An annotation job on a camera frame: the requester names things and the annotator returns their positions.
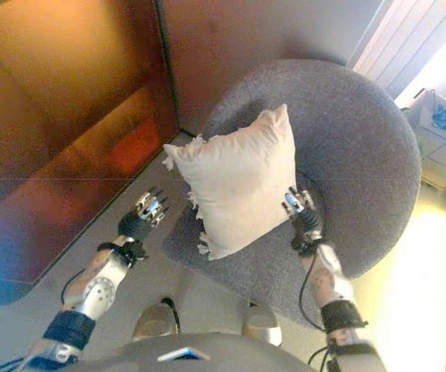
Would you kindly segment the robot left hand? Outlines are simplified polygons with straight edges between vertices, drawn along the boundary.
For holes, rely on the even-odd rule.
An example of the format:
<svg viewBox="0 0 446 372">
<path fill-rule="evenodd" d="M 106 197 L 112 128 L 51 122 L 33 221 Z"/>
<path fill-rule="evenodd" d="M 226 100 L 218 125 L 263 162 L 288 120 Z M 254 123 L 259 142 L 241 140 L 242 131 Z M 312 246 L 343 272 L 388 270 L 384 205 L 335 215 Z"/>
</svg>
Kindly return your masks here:
<svg viewBox="0 0 446 372">
<path fill-rule="evenodd" d="M 167 214 L 168 198 L 160 188 L 145 191 L 133 207 L 121 218 L 118 234 L 134 240 L 143 241 L 156 229 Z"/>
</svg>

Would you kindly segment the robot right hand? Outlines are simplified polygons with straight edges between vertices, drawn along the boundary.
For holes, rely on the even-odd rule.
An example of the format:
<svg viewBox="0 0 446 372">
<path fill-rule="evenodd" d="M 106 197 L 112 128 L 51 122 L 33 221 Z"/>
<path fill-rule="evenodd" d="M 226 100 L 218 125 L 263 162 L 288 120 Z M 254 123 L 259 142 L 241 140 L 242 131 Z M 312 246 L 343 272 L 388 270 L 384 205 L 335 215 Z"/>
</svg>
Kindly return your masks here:
<svg viewBox="0 0 446 372">
<path fill-rule="evenodd" d="M 306 189 L 289 187 L 282 203 L 287 216 L 304 243 L 323 237 L 323 220 L 311 194 Z"/>
</svg>

